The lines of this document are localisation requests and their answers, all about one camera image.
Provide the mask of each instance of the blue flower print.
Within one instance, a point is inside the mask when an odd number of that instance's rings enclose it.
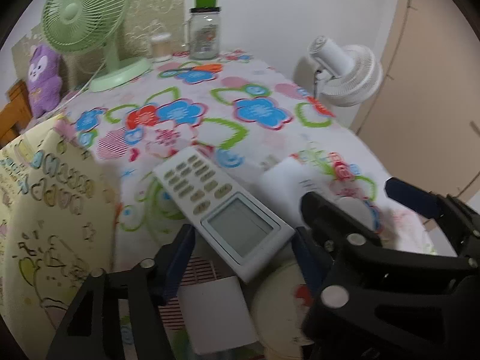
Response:
[[[98,116],[105,114],[105,110],[101,108],[94,108],[90,111],[82,112],[80,117],[75,123],[77,131],[87,132],[98,126]]]
[[[229,150],[218,149],[215,153],[218,164],[223,168],[236,168],[243,164],[245,157],[234,154]]]
[[[270,92],[267,88],[256,84],[247,84],[243,87],[243,90],[252,96],[266,96]]]
[[[83,147],[90,147],[93,145],[93,141],[97,137],[97,135],[98,135],[97,130],[81,132],[80,134],[78,134],[78,142]]]
[[[243,63],[250,62],[250,60],[251,60],[251,55],[240,55],[240,56],[238,57],[238,60],[239,60],[240,62],[243,62]]]
[[[157,109],[157,116],[162,122],[174,120],[177,125],[188,123],[192,127],[196,127],[200,125],[202,115],[206,110],[205,104],[192,103],[190,99],[178,99]]]
[[[163,78],[163,79],[166,79],[168,77],[177,76],[178,74],[181,74],[181,73],[182,73],[181,70],[165,70],[165,71],[160,72],[158,74],[158,76]]]
[[[238,99],[233,102],[234,116],[244,122],[257,122],[270,130],[280,130],[285,123],[292,120],[292,115],[285,109],[277,107],[269,97]]]
[[[310,96],[310,94],[306,90],[304,90],[304,88],[298,88],[297,92],[300,94],[300,96]]]
[[[209,71],[191,70],[178,74],[177,78],[183,80],[186,84],[198,84],[203,81],[214,80],[216,75]]]
[[[362,172],[360,171],[359,166],[356,163],[351,163],[350,164],[350,171],[355,175],[355,176],[360,176]]]
[[[133,130],[125,130],[125,142],[133,146],[140,142],[143,138],[143,127],[138,126]]]

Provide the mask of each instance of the wooden bed frame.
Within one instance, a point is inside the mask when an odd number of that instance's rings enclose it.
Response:
[[[28,90],[19,80],[8,90],[10,102],[0,111],[0,146],[5,146],[18,137],[17,128],[24,129],[32,119]]]

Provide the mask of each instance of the floral tablecloth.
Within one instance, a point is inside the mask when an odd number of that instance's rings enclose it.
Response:
[[[153,67],[109,91],[86,91],[65,110],[80,144],[119,180],[116,270],[154,256],[185,223],[152,170],[189,145],[247,189],[270,163],[294,155],[335,195],[364,199],[391,247],[432,251],[417,216],[385,196],[389,175],[370,150],[273,67],[240,50]]]

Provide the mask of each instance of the beige wall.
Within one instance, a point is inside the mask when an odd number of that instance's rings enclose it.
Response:
[[[480,171],[480,42],[472,28],[452,0],[399,0],[383,59],[386,78],[353,125],[358,136],[393,175],[470,198]]]

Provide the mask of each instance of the white clip fan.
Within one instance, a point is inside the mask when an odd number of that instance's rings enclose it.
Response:
[[[339,47],[332,39],[319,36],[308,51],[322,67],[317,76],[317,91],[337,107],[351,107],[365,101],[382,82],[382,66],[366,46]]]

